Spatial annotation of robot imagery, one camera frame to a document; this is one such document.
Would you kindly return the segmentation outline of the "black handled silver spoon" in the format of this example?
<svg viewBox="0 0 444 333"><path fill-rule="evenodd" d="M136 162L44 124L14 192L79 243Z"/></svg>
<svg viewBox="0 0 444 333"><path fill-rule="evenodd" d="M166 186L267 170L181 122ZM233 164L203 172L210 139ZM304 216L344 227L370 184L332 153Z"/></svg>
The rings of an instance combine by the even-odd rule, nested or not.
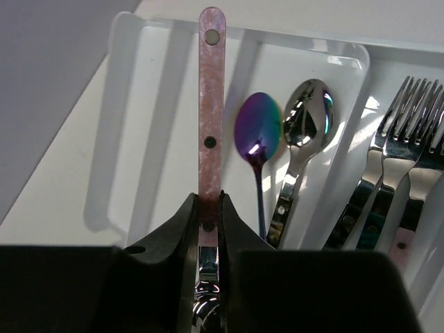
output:
<svg viewBox="0 0 444 333"><path fill-rule="evenodd" d="M334 102L328 86L317 78L301 83L284 108L282 134L290 158L266 236L267 243L275 249L290 220L302 173L310 159L331 142L333 122Z"/></svg>

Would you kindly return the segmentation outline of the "pink handled utensil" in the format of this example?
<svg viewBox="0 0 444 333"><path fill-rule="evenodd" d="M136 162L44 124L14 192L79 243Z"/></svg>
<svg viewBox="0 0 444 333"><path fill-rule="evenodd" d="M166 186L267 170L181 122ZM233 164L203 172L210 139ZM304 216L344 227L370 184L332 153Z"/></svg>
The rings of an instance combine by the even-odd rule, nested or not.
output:
<svg viewBox="0 0 444 333"><path fill-rule="evenodd" d="M402 273L408 262L420 215L427 197L443 175L443 93L432 108L427 141L415 166L408 172L409 197L388 256Z"/></svg>

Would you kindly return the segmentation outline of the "black handled silver fork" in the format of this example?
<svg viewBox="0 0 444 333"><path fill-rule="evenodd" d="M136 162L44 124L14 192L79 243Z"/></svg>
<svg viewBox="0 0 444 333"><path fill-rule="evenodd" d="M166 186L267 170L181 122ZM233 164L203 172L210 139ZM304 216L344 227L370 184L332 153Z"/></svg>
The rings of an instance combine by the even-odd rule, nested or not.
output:
<svg viewBox="0 0 444 333"><path fill-rule="evenodd" d="M414 83L415 80L411 76L407 76L404 79L388 107L386 114L379 123L368 146L366 168L333 230L327 238L327 241L323 246L324 250L342 249L359 220L370 195L375 190L375 187L383 174L382 149L386 141L386 132L389 128L389 124L394 120L402 99L407 96L407 93Z"/></svg>

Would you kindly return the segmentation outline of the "pink handled silver spoon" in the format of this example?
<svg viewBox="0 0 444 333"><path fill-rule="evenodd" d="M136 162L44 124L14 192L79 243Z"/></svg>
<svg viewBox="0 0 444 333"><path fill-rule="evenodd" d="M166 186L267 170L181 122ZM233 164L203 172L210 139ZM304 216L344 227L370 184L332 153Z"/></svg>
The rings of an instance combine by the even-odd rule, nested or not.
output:
<svg viewBox="0 0 444 333"><path fill-rule="evenodd" d="M221 332L218 226L226 19L212 6L201 12L198 23L198 272L191 330Z"/></svg>

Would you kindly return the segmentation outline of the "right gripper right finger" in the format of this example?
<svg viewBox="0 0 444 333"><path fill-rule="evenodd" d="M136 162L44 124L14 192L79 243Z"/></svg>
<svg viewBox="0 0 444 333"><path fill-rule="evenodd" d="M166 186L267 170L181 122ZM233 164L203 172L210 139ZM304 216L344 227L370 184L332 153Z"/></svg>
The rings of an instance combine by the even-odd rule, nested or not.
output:
<svg viewBox="0 0 444 333"><path fill-rule="evenodd" d="M220 196L228 332L419 332L398 270L378 252L275 250Z"/></svg>

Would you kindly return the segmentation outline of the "teal handled silver fork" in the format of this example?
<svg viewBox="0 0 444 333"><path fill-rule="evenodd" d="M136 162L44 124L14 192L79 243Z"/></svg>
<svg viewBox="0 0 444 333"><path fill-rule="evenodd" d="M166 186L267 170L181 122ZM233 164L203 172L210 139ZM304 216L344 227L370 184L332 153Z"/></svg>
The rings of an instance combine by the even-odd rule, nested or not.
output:
<svg viewBox="0 0 444 333"><path fill-rule="evenodd" d="M373 250L401 180L419 160L443 85L426 79L409 84L398 103L382 151L382 181L366 217L357 250Z"/></svg>

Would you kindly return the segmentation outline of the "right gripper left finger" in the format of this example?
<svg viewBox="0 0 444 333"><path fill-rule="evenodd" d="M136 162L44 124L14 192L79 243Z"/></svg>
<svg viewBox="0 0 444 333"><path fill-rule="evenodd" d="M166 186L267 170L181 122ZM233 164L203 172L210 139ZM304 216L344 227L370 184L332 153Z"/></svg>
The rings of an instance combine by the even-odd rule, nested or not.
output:
<svg viewBox="0 0 444 333"><path fill-rule="evenodd" d="M197 203L127 248L2 246L1 331L170 332Z"/></svg>

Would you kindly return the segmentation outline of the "iridescent purple ornate spoon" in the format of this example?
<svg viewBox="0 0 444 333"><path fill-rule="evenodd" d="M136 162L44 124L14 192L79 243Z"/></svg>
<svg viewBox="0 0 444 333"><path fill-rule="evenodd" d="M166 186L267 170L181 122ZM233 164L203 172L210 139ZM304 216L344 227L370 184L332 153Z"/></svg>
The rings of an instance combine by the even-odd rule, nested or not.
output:
<svg viewBox="0 0 444 333"><path fill-rule="evenodd" d="M265 92L251 94L240 107L234 124L234 144L251 165L257 188L259 236L266 238L262 169L278 149L282 118L278 104Z"/></svg>

